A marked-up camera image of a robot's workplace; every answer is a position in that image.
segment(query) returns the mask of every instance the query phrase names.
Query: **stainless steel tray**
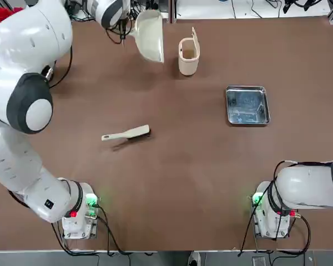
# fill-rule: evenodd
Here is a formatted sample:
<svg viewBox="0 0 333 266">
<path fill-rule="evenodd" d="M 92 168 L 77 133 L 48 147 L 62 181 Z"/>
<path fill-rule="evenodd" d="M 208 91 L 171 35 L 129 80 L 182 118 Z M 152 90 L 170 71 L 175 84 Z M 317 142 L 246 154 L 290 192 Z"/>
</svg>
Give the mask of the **stainless steel tray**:
<svg viewBox="0 0 333 266">
<path fill-rule="evenodd" d="M 260 86 L 228 86 L 228 121 L 234 125 L 267 125 L 270 114 L 266 91 Z"/>
</svg>

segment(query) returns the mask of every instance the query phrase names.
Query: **table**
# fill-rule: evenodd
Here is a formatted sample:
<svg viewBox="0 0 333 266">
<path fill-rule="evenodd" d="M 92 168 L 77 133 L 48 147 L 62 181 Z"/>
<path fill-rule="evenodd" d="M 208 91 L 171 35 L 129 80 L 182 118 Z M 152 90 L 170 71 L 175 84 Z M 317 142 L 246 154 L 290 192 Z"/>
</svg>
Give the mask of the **table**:
<svg viewBox="0 0 333 266">
<path fill-rule="evenodd" d="M 194 26 L 196 74 L 178 71 L 179 41 Z M 196 21 L 164 26 L 165 64 L 145 61 L 133 40 L 114 45 L 95 23 L 74 24 L 72 69 L 52 89 L 54 116 L 31 136 L 57 177 L 86 181 L 102 198 L 126 250 L 239 249 L 249 196 L 283 159 L 333 159 L 333 26 L 327 18 Z M 68 57 L 60 60 L 59 78 Z M 224 89 L 262 85 L 271 123 L 231 127 Z M 149 139 L 101 142 L 149 124 Z M 333 249 L 333 210 L 301 211 L 311 249 Z M 302 248 L 305 228 L 277 246 Z M 72 247 L 106 249 L 98 239 Z M 254 249 L 251 232 L 246 249 Z M 0 250 L 59 249 L 50 225 L 0 185 Z"/>
</svg>

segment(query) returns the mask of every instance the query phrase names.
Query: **brush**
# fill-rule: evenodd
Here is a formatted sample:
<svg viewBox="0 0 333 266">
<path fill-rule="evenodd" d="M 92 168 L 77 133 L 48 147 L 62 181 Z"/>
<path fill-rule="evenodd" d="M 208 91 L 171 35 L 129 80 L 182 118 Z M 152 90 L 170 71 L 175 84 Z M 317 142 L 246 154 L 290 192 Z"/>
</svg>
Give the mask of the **brush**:
<svg viewBox="0 0 333 266">
<path fill-rule="evenodd" d="M 139 126 L 134 129 L 127 130 L 123 133 L 104 135 L 101 137 L 102 141 L 115 140 L 115 139 L 128 139 L 134 140 L 135 138 L 145 137 L 150 135 L 149 125 Z"/>
</svg>

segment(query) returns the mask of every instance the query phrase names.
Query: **cup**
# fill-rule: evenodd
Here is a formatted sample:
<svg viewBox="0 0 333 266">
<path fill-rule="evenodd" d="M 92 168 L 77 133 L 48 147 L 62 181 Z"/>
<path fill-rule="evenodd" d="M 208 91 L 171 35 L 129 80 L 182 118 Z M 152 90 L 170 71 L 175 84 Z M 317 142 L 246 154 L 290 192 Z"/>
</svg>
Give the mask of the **cup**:
<svg viewBox="0 0 333 266">
<path fill-rule="evenodd" d="M 192 38 L 184 38 L 179 43 L 179 70 L 185 76 L 193 75 L 199 65 L 200 44 L 193 27 Z"/>
</svg>

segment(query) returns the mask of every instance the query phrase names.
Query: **green led light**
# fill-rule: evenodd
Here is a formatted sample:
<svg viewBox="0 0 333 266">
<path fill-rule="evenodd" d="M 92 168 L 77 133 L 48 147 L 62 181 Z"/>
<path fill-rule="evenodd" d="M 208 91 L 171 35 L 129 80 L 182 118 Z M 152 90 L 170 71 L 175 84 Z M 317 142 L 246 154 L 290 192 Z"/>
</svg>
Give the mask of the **green led light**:
<svg viewBox="0 0 333 266">
<path fill-rule="evenodd" d="M 256 192 L 254 195 L 253 195 L 253 203 L 254 204 L 258 204 L 260 198 L 263 196 L 263 193 L 261 192 Z"/>
<path fill-rule="evenodd" d="M 98 197 L 95 194 L 89 193 L 86 195 L 87 205 L 94 205 L 98 202 Z"/>
</svg>

